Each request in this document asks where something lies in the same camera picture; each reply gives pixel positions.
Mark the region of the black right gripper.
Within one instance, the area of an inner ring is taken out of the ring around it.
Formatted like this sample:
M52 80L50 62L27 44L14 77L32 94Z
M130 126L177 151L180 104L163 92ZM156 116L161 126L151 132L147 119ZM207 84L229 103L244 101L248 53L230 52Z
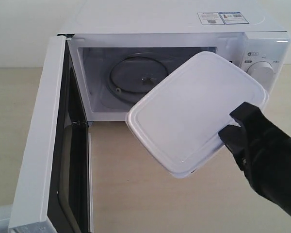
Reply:
M221 141L238 167L245 167L247 158L253 189L291 217L291 137L248 102L229 115L242 132L238 126L227 125L218 133Z

